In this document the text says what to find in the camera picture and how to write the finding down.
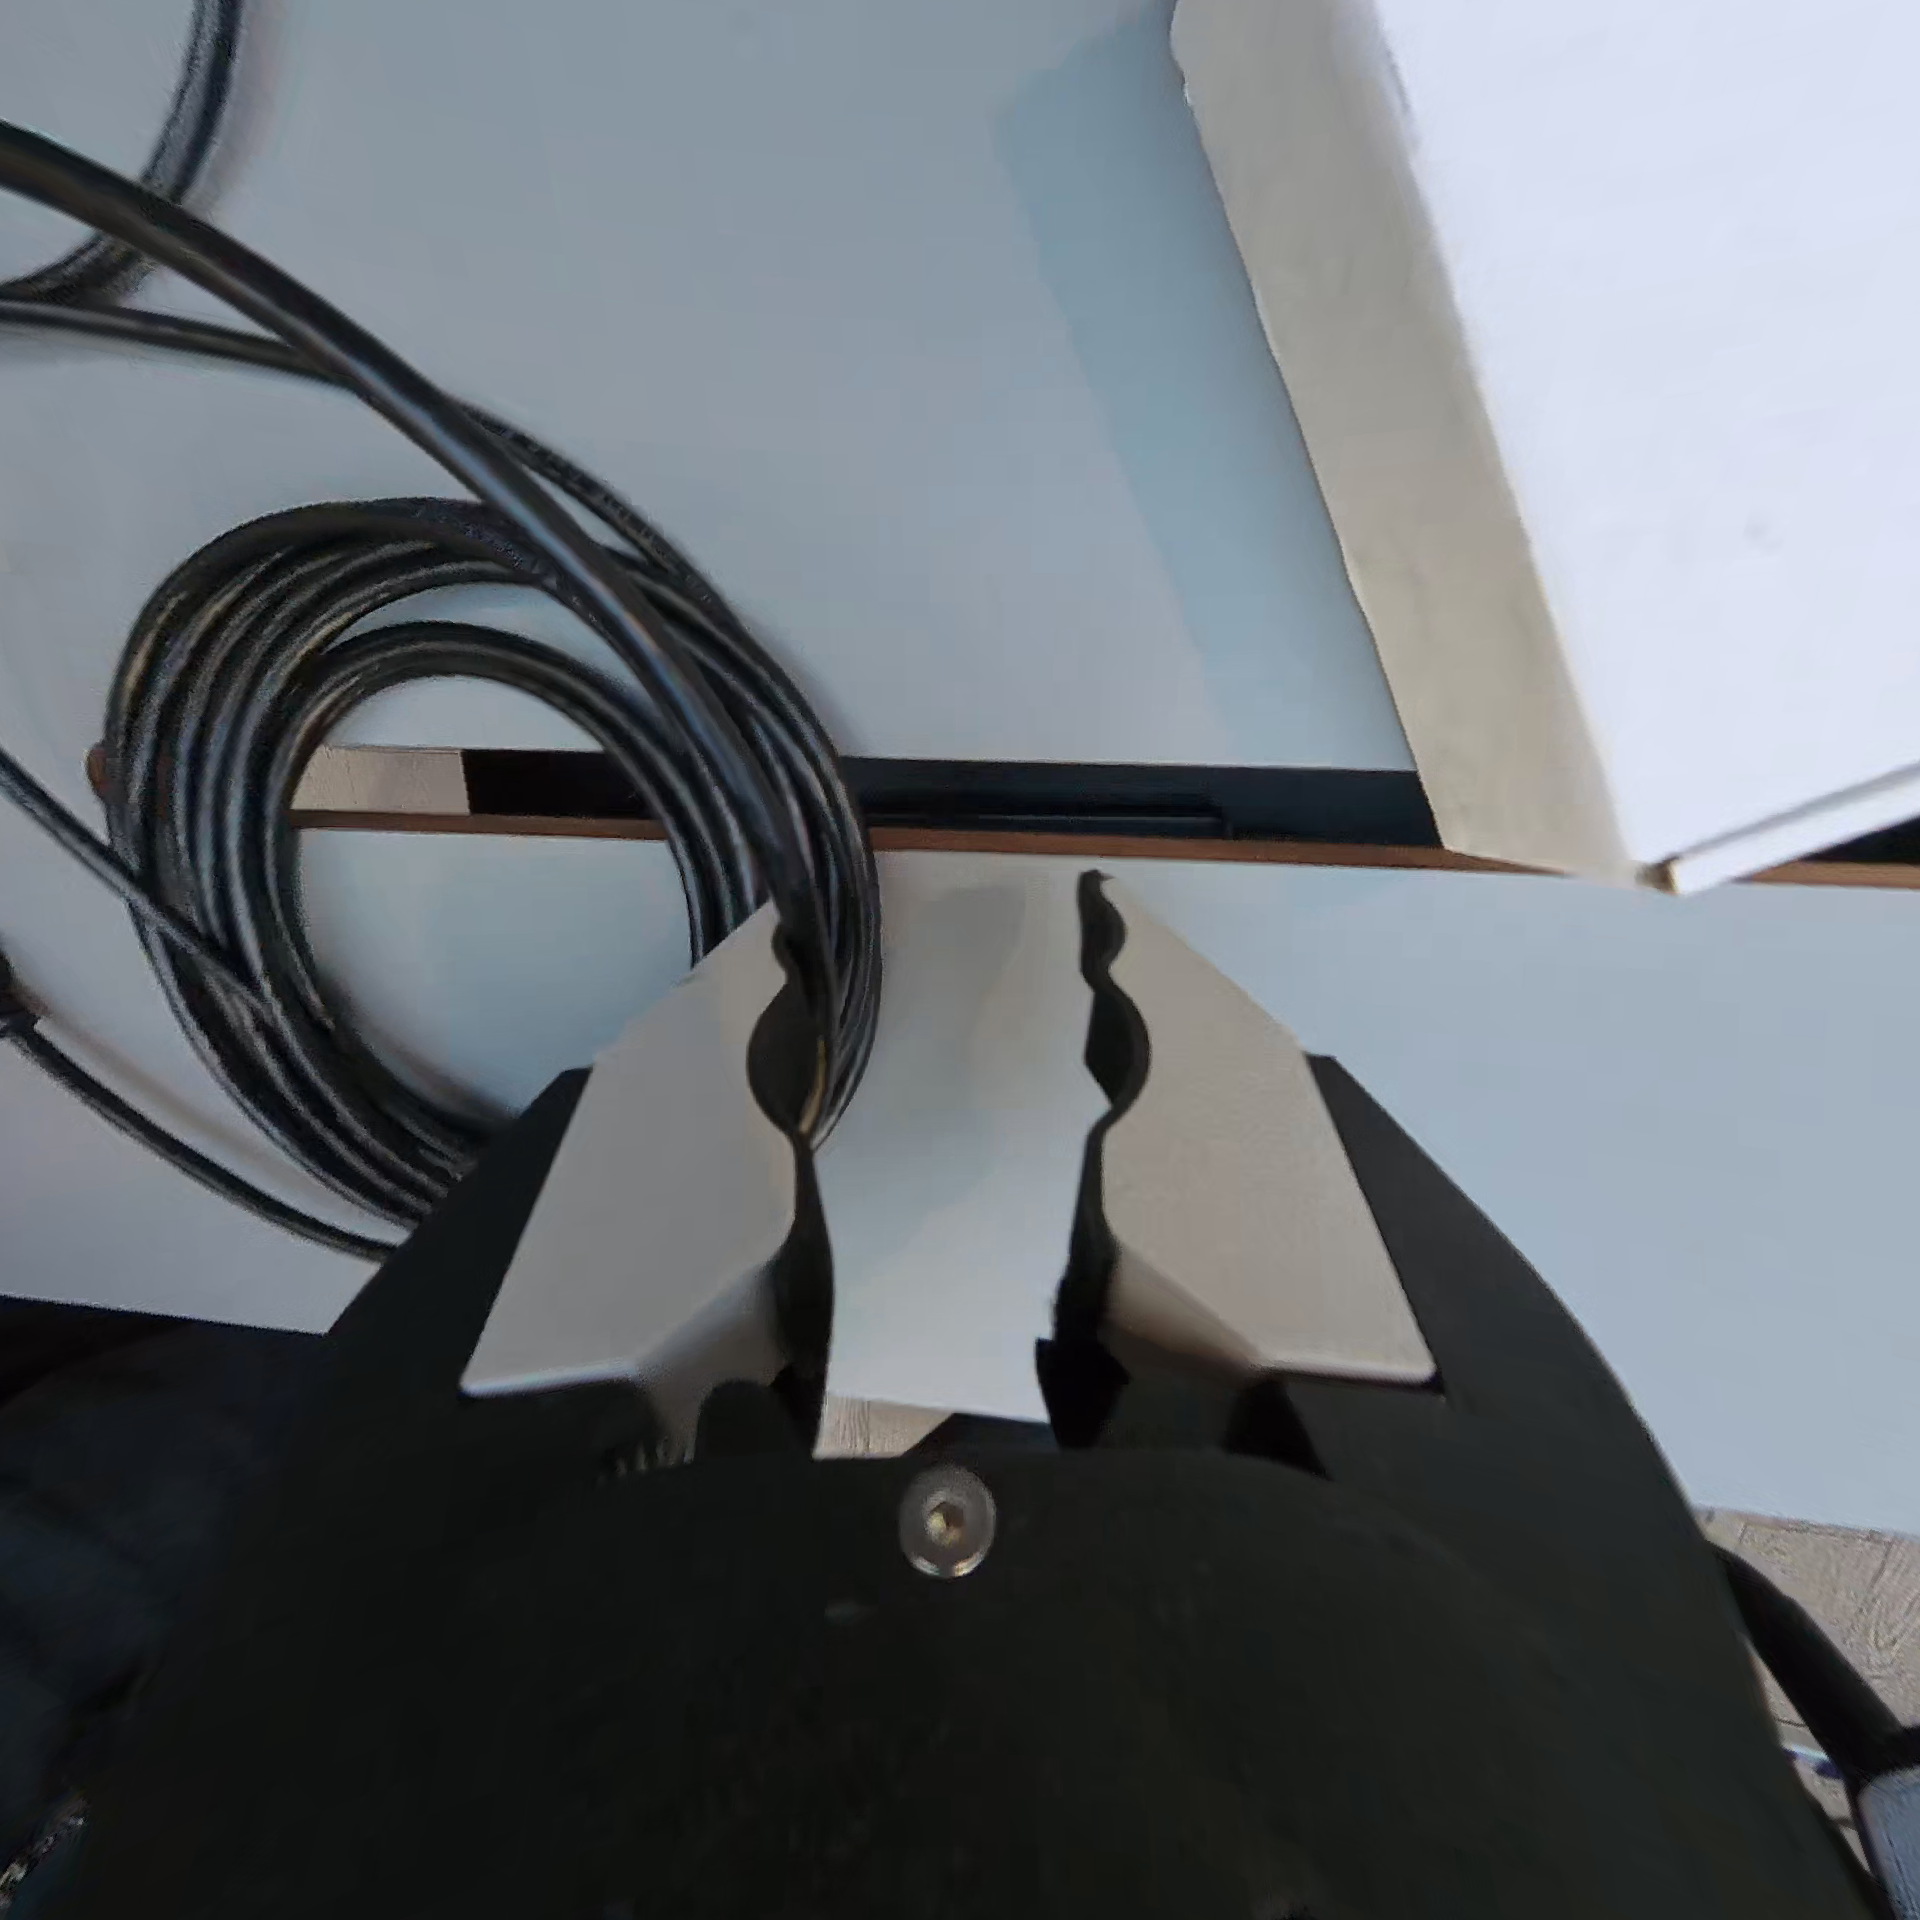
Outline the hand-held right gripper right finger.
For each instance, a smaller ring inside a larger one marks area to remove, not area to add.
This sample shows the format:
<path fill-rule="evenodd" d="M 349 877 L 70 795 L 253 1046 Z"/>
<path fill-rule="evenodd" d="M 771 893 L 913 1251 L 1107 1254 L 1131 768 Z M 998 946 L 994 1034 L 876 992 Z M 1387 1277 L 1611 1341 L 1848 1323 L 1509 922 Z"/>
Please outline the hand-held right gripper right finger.
<path fill-rule="evenodd" d="M 1099 1107 L 1035 1355 L 1056 1444 L 1312 1454 L 1297 1382 L 1435 1391 L 1306 1045 L 1115 876 L 1075 907 Z"/>

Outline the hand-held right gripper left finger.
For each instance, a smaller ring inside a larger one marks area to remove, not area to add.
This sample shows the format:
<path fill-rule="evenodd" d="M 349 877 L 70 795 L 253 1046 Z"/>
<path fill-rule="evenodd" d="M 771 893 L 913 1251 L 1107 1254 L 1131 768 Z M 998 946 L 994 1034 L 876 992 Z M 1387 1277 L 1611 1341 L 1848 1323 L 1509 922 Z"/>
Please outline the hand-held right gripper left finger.
<path fill-rule="evenodd" d="M 822 1103 L 822 1039 L 763 906 L 593 1063 L 465 1394 L 626 1386 L 689 1456 L 718 1386 L 786 1378 L 813 1436 L 832 1343 Z"/>

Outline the grey desk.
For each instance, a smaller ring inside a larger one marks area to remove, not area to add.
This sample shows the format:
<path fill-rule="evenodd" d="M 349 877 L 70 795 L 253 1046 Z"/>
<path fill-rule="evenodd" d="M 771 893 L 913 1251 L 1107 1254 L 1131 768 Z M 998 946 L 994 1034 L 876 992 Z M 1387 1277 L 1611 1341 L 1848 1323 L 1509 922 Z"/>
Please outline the grey desk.
<path fill-rule="evenodd" d="M 848 755 L 1409 771 L 1165 5 L 249 5 L 208 212 L 690 554 Z M 99 829 L 129 624 L 310 500 L 457 493 L 349 395 L 5 334 L 5 747 Z M 660 845 L 301 834 L 398 1064 L 515 1112 L 689 960 Z M 1348 1067 L 1616 1368 L 1696 1504 L 1915 1531 L 1915 893 L 883 856 L 822 1152 L 832 1391 L 1037 1418 L 1105 867 Z M 122 902 L 5 803 L 49 1026 L 301 1207 Z M 5 1292 L 320 1331 L 365 1269 L 5 1058 Z"/>

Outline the person's dark clothing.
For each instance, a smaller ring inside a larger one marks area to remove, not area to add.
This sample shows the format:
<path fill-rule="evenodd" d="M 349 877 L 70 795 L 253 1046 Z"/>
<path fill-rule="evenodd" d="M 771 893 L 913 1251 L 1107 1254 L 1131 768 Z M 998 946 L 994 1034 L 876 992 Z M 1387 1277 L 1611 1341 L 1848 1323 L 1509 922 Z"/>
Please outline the person's dark clothing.
<path fill-rule="evenodd" d="M 3 1308 L 3 1914 L 46 1915 L 89 1798 L 310 1386 L 318 1335 Z"/>

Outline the white cardboard box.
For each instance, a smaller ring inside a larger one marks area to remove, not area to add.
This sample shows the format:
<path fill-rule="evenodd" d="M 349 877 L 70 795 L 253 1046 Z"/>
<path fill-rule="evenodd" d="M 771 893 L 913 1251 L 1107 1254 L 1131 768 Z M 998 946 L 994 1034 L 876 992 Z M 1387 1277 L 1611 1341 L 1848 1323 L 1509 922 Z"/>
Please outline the white cardboard box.
<path fill-rule="evenodd" d="M 1177 5 L 1442 843 L 1701 893 L 1915 821 L 1915 5 Z"/>

